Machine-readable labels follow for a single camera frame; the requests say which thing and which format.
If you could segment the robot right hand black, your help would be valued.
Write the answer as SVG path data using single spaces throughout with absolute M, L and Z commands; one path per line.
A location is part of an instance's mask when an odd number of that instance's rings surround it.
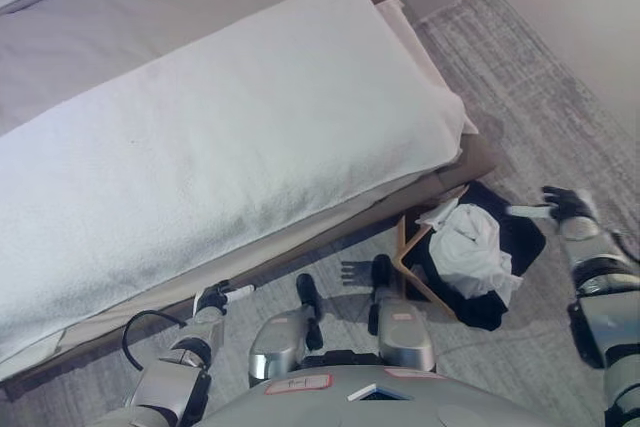
M 541 192 L 543 196 L 541 204 L 509 205 L 506 207 L 506 213 L 520 218 L 550 219 L 558 225 L 574 218 L 597 219 L 592 199 L 584 190 L 543 186 Z

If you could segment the robot left hand black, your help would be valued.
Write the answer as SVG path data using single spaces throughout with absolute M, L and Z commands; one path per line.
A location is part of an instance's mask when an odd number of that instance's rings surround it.
M 192 316 L 195 317 L 198 312 L 207 307 L 215 307 L 225 315 L 226 306 L 229 303 L 248 297 L 254 291 L 255 286 L 253 284 L 234 287 L 229 280 L 223 280 L 217 284 L 206 287 L 195 295 Z

